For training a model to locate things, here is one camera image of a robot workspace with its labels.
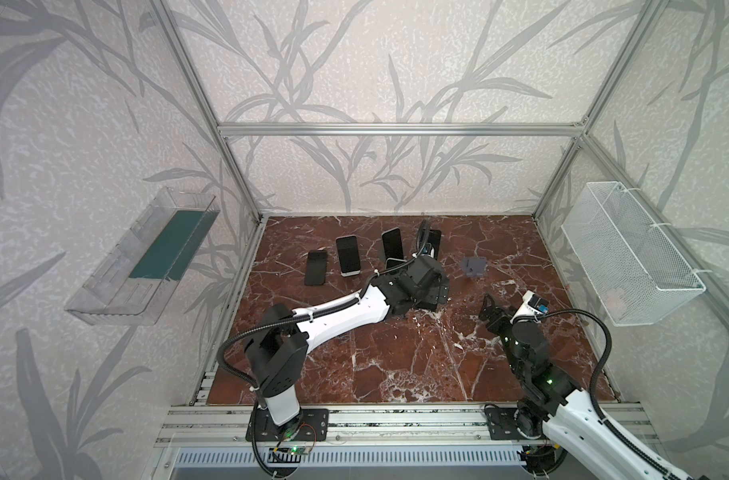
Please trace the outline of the grey purple phone stand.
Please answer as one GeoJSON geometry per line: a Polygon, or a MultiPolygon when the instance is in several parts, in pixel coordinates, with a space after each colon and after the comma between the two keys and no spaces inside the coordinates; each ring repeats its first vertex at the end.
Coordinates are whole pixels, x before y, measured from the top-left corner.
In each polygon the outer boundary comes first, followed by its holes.
{"type": "Polygon", "coordinates": [[[466,257],[461,262],[461,270],[468,278],[480,278],[485,275],[487,259],[484,257],[466,257]]]}

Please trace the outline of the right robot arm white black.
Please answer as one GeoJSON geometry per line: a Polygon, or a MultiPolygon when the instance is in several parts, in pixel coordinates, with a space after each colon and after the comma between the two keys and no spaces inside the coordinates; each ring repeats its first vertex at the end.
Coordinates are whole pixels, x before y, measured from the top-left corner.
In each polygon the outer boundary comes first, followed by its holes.
{"type": "Polygon", "coordinates": [[[575,308],[551,311],[542,297],[528,291],[516,310],[506,309],[491,295],[484,295],[478,319],[500,338],[509,369],[524,393],[516,415],[522,436],[547,438],[598,479],[691,477],[601,408],[596,388],[612,350],[612,338],[599,317],[575,308]],[[551,361],[550,344],[540,329],[543,320],[566,315],[593,321],[604,335],[604,348],[586,389],[551,361]]]}

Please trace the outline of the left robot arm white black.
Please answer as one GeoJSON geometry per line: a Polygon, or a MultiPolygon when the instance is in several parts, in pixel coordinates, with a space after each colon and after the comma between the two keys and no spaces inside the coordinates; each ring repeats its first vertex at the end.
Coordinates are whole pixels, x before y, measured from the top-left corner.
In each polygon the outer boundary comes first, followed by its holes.
{"type": "Polygon", "coordinates": [[[447,302],[449,279],[428,247],[429,236],[430,221],[423,220],[414,254],[394,268],[374,272],[350,295],[294,310],[284,304],[272,306],[258,326],[220,344],[218,367],[250,386],[254,407],[268,412],[276,427],[298,424],[302,408],[296,383],[308,353],[362,326],[447,302]]]}

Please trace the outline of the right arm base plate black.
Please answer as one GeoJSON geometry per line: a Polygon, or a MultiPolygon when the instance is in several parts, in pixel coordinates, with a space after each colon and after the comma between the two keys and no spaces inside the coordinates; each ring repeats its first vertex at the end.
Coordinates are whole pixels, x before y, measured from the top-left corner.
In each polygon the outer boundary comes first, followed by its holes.
{"type": "Polygon", "coordinates": [[[528,408],[500,407],[486,404],[483,408],[492,440],[540,440],[540,419],[528,408]]]}

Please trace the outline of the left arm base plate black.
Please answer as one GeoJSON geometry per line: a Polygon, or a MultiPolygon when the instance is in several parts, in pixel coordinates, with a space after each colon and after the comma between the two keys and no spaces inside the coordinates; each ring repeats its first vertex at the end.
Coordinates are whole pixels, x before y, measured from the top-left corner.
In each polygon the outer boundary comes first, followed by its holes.
{"type": "Polygon", "coordinates": [[[327,409],[302,409],[296,418],[277,426],[268,410],[258,408],[250,416],[246,440],[320,442],[328,437],[328,426],[330,426],[330,412],[327,409]]]}

